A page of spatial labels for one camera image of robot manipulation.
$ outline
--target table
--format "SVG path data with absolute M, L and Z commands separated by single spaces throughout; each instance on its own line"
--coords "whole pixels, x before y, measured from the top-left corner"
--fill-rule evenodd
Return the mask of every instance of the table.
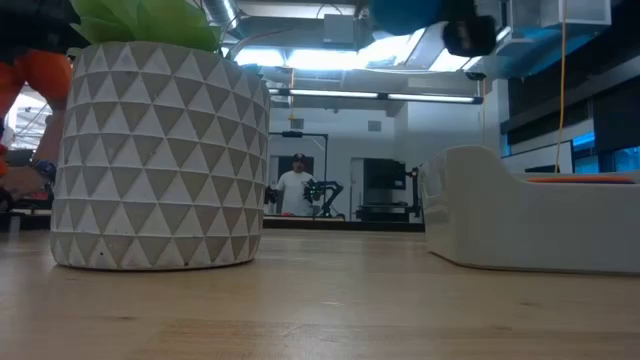
M 636 359 L 640 279 L 471 270 L 424 234 L 267 230 L 202 271 L 54 266 L 0 239 L 0 359 Z

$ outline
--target planter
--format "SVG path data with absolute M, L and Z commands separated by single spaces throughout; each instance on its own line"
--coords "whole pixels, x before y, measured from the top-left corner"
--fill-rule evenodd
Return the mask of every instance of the planter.
M 221 57 L 131 42 L 74 64 L 51 220 L 59 264 L 250 261 L 260 242 L 269 91 Z

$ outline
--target yellow cable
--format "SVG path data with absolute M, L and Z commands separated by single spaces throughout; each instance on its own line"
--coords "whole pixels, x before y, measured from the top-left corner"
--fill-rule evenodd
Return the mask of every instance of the yellow cable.
M 567 0 L 564 0 L 564 14 L 562 18 L 562 69 L 560 74 L 560 128 L 558 129 L 558 149 L 556 151 L 555 173 L 560 172 L 560 144 L 562 144 L 562 129 L 564 127 L 564 95 L 567 77 Z
M 486 113 L 486 104 L 487 104 L 487 78 L 482 79 L 482 145 L 486 144 L 485 142 L 485 127 L 487 124 L 487 113 Z

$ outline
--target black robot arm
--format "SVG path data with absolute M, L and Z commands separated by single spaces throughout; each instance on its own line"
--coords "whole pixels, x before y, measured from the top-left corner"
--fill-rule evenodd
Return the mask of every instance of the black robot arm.
M 322 205 L 322 217 L 331 217 L 331 204 L 340 195 L 344 186 L 337 181 L 314 181 L 309 180 L 304 189 L 304 198 L 313 203 L 320 200 L 320 197 L 327 191 L 331 190 L 331 196 Z

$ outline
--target fluorescent light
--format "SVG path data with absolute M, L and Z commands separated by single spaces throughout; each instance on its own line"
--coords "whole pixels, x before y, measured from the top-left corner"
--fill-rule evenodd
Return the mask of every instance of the fluorescent light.
M 289 92 L 291 93 L 291 95 L 302 95 L 302 96 L 330 96 L 330 97 L 349 97 L 349 98 L 359 98 L 359 99 L 375 99 L 378 97 L 377 93 L 355 92 L 355 91 L 291 89 L 289 90 Z
M 507 35 L 509 35 L 511 33 L 511 26 L 505 26 L 504 29 L 502 29 L 502 31 L 500 31 L 498 33 L 498 36 L 496 36 L 496 40 L 498 42 L 502 41 L 504 38 L 507 37 Z
M 475 101 L 475 98 L 467 97 L 467 96 L 389 94 L 389 100 L 427 101 L 427 102 L 447 102 L 447 103 L 472 104 Z
M 469 61 L 469 58 L 451 55 L 449 50 L 443 49 L 436 61 L 431 64 L 429 71 L 458 71 Z
M 295 50 L 287 66 L 306 70 L 351 70 L 358 64 L 355 51 Z
M 396 61 L 394 65 L 404 64 L 409 60 L 409 56 L 413 53 L 413 50 L 418 46 L 418 42 L 422 39 L 422 35 L 426 31 L 426 28 L 416 30 L 409 38 L 409 41 L 404 45 L 404 47 L 396 54 Z
M 482 56 L 476 56 L 476 57 L 472 58 L 466 64 L 464 64 L 464 66 L 462 67 L 462 70 L 468 71 L 469 69 L 471 69 L 473 67 L 473 65 L 477 64 L 478 61 L 480 61 L 480 59 L 482 59 Z
M 258 64 L 261 66 L 283 66 L 284 59 L 276 49 L 245 48 L 236 56 L 238 65 Z

